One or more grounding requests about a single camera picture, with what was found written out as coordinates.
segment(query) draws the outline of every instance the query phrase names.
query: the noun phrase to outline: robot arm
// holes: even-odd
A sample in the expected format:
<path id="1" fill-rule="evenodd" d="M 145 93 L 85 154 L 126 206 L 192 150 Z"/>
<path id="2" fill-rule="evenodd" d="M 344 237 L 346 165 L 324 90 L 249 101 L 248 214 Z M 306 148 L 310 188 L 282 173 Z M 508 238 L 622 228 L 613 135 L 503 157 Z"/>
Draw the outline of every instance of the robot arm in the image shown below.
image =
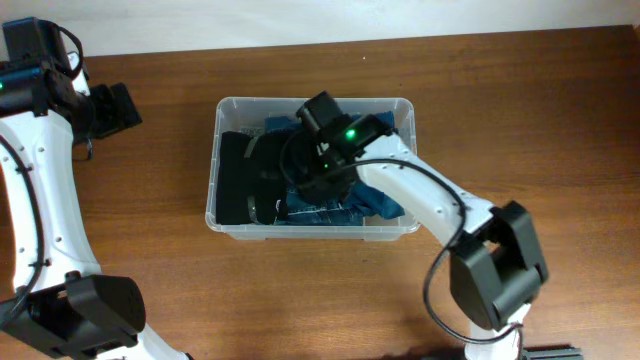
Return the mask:
<path id="1" fill-rule="evenodd" d="M 2 330 L 52 358 L 189 359 L 146 324 L 133 280 L 102 275 L 84 232 L 71 148 L 140 122 L 126 88 L 89 89 L 80 45 L 67 57 L 53 23 L 3 30 L 13 61 L 0 72 L 0 164 L 17 297 L 0 303 Z"/>
<path id="2" fill-rule="evenodd" d="M 527 211 L 515 202 L 498 208 L 461 189 L 420 160 L 375 116 L 351 121 L 326 93 L 307 101 L 297 115 L 317 149 L 305 169 L 309 181 L 297 184 L 301 195 L 336 196 L 360 179 L 398 202 L 444 247 L 425 281 L 429 314 L 468 343 L 468 359 L 516 359 L 521 345 L 516 330 L 548 278 Z M 486 242 L 497 248 L 490 252 Z M 431 279 L 447 253 L 451 294 L 471 320 L 471 338 L 448 328 L 429 302 Z"/>

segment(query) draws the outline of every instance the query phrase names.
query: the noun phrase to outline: wood grain surface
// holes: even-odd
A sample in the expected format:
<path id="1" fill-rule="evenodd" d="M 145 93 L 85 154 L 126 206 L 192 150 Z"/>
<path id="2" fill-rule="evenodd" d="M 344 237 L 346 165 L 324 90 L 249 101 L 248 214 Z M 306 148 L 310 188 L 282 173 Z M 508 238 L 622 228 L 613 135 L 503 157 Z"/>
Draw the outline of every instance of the wood grain surface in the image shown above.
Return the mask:
<path id="1" fill-rule="evenodd" d="M 215 108 L 226 96 L 404 97 L 422 159 L 533 214 L 551 279 L 527 346 L 635 359 L 640 338 L 640 44 L 631 26 L 87 59 L 124 82 L 144 123 L 74 164 L 104 273 L 140 286 L 151 326 L 196 359 L 362 359 L 460 346 L 421 285 L 439 245 L 239 242 L 204 222 Z M 1 297 L 12 296 L 6 196 Z M 465 330 L 446 271 L 433 301 Z M 44 357 L 0 335 L 0 358 Z"/>

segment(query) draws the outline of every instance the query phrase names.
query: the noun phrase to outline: white wall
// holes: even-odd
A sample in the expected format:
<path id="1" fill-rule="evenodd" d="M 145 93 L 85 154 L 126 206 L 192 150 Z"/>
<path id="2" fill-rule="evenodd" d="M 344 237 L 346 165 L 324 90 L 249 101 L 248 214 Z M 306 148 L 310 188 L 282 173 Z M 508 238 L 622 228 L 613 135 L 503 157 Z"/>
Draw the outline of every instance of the white wall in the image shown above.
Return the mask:
<path id="1" fill-rule="evenodd" d="M 631 24 L 640 0 L 0 0 L 27 16 L 108 55 Z"/>

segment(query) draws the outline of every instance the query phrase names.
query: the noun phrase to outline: clear plastic container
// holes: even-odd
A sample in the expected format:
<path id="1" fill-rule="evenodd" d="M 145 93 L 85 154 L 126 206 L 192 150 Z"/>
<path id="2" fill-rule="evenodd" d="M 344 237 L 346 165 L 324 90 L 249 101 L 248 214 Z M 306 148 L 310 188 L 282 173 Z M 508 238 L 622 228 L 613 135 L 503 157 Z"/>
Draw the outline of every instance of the clear plastic container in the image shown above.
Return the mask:
<path id="1" fill-rule="evenodd" d="M 264 240 L 267 238 L 364 239 L 393 241 L 420 226 L 411 214 L 393 220 L 379 216 L 366 217 L 362 226 L 285 226 L 285 225 L 220 225 L 216 223 L 216 182 L 220 136 L 225 131 L 237 131 L 252 136 L 264 133 L 264 119 L 286 115 L 296 119 L 295 113 L 307 99 L 244 98 L 222 99 L 216 108 L 216 130 L 213 138 L 209 197 L 205 220 L 214 231 L 224 232 L 236 240 Z M 406 99 L 335 99 L 346 113 L 376 114 L 393 111 L 398 134 L 405 144 L 417 153 L 416 127 L 413 105 Z"/>

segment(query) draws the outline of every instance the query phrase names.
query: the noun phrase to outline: wire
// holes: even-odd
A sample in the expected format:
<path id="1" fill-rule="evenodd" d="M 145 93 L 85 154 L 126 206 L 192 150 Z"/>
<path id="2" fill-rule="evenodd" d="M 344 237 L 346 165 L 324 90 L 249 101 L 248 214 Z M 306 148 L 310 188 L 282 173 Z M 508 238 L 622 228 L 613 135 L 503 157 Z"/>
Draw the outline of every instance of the wire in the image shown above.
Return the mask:
<path id="1" fill-rule="evenodd" d="M 18 168 L 16 171 L 22 174 L 22 179 L 24 180 L 25 187 L 27 188 L 27 192 L 29 193 L 29 201 L 31 202 L 31 210 L 33 211 L 33 220 L 36 225 L 36 234 L 37 234 L 37 260 L 33 266 L 33 275 L 31 275 L 31 279 L 27 283 L 27 286 L 20 287 L 17 290 L 17 294 L 14 300 L 13 307 L 3 314 L 2 319 L 0 320 L 0 329 L 4 329 L 9 323 L 14 321 L 18 315 L 25 309 L 27 305 L 27 296 L 33 290 L 40 278 L 40 274 L 42 273 L 42 267 L 45 265 L 44 263 L 44 231 L 42 227 L 42 219 L 40 218 L 40 212 L 38 211 L 38 201 L 36 199 L 36 192 L 33 188 L 33 183 L 31 182 L 31 177 L 29 176 L 30 169 L 24 165 L 18 153 L 16 153 L 15 149 L 11 147 L 9 142 L 2 136 L 0 136 L 0 143 L 7 150 L 13 161 L 15 161 Z"/>
<path id="2" fill-rule="evenodd" d="M 280 167 L 281 167 L 281 170 L 283 170 L 283 173 L 285 173 L 284 172 L 284 166 L 283 166 L 283 162 L 284 162 L 283 159 L 284 159 L 284 152 L 286 150 L 286 146 L 289 144 L 289 142 L 296 135 L 297 134 L 293 134 L 289 138 L 289 140 L 287 140 L 287 142 L 285 143 L 285 145 L 284 145 L 284 147 L 283 147 L 283 149 L 282 149 L 282 151 L 280 153 Z M 445 324 L 442 320 L 440 320 L 440 317 L 438 317 L 438 315 L 436 314 L 435 310 L 433 309 L 433 306 L 431 305 L 431 301 L 429 299 L 429 289 L 431 287 L 431 282 L 432 282 L 432 280 L 433 280 L 433 278 L 434 278 L 434 276 L 436 274 L 436 271 L 438 270 L 440 265 L 442 265 L 442 263 L 446 259 L 447 255 L 450 253 L 451 248 L 456 246 L 458 244 L 458 242 L 460 241 L 460 238 L 462 237 L 462 235 L 464 233 L 464 226 L 465 226 L 466 221 L 467 221 L 467 210 L 466 210 L 466 206 L 464 205 L 464 202 L 462 201 L 462 198 L 460 198 L 460 195 L 458 195 L 458 193 L 453 188 L 451 188 L 451 186 L 449 186 L 449 184 L 447 184 L 444 180 L 442 180 L 441 178 L 439 178 L 438 176 L 436 176 L 432 172 L 430 172 L 430 171 L 428 171 L 428 170 L 426 170 L 426 169 L 424 169 L 424 168 L 422 168 L 422 167 L 420 167 L 418 165 L 415 165 L 413 163 L 410 163 L 410 162 L 407 162 L 407 161 L 403 161 L 403 160 L 397 160 L 397 159 L 369 159 L 369 160 L 358 161 L 356 163 L 345 165 L 345 166 L 340 167 L 338 169 L 334 169 L 332 171 L 327 172 L 326 174 L 323 174 L 322 176 L 317 177 L 316 179 L 314 179 L 312 181 L 309 181 L 309 182 L 306 182 L 306 183 L 303 183 L 303 184 L 299 184 L 299 185 L 297 185 L 297 187 L 300 188 L 300 189 L 310 188 L 310 187 L 314 186 L 317 182 L 329 179 L 329 178 L 334 177 L 336 175 L 339 175 L 340 173 L 342 173 L 344 171 L 351 170 L 351 169 L 354 169 L 354 168 L 359 167 L 359 166 L 371 165 L 371 164 L 395 164 L 395 165 L 400 165 L 401 168 L 402 167 L 407 167 L 407 168 L 410 168 L 412 170 L 415 170 L 415 171 L 425 175 L 429 179 L 433 180 L 438 185 L 440 185 L 447 193 L 449 193 L 449 195 L 451 195 L 451 197 L 453 197 L 455 202 L 458 204 L 458 210 L 459 210 L 459 215 L 460 215 L 460 224 L 458 225 L 458 228 L 456 229 L 456 231 L 453 234 L 453 236 L 451 237 L 451 239 L 446 243 L 446 245 L 442 248 L 442 250 L 440 251 L 438 256 L 436 256 L 436 259 L 431 264 L 431 267 L 429 268 L 429 272 L 427 273 L 427 276 L 426 276 L 425 281 L 424 281 L 423 289 L 422 289 L 423 302 L 424 302 L 424 304 L 425 304 L 425 306 L 427 308 L 427 312 L 429 313 L 429 316 L 431 316 L 433 321 L 438 326 L 440 326 L 440 328 L 442 328 L 447 334 L 453 336 L 454 338 L 456 338 L 456 339 L 458 339 L 458 340 L 460 340 L 462 342 L 465 342 L 465 343 L 476 344 L 476 345 L 488 345 L 488 344 L 496 343 L 496 342 L 498 342 L 500 340 L 505 339 L 507 336 L 511 335 L 511 333 L 513 333 L 514 331 L 517 331 L 518 329 L 522 328 L 522 324 L 516 323 L 516 324 L 512 324 L 505 332 L 503 332 L 502 334 L 500 334 L 500 335 L 498 335 L 496 337 L 489 338 L 489 339 L 475 339 L 475 338 L 464 336 L 464 335 L 460 334 L 459 332 L 453 330 L 451 327 L 449 327 L 447 324 Z"/>
<path id="3" fill-rule="evenodd" d="M 76 67 L 73 70 L 71 70 L 70 73 L 66 74 L 71 78 L 71 80 L 75 80 L 75 78 L 77 78 L 78 75 L 80 75 L 80 72 L 82 71 L 82 67 L 84 66 L 84 52 L 82 51 L 82 42 L 80 42 L 80 39 L 78 39 L 75 35 L 73 35 L 71 31 L 63 28 L 62 26 L 58 26 L 58 30 L 60 30 L 61 33 L 67 35 L 69 39 L 71 39 L 73 44 L 76 46 L 76 48 L 78 48 L 78 65 L 76 65 Z"/>

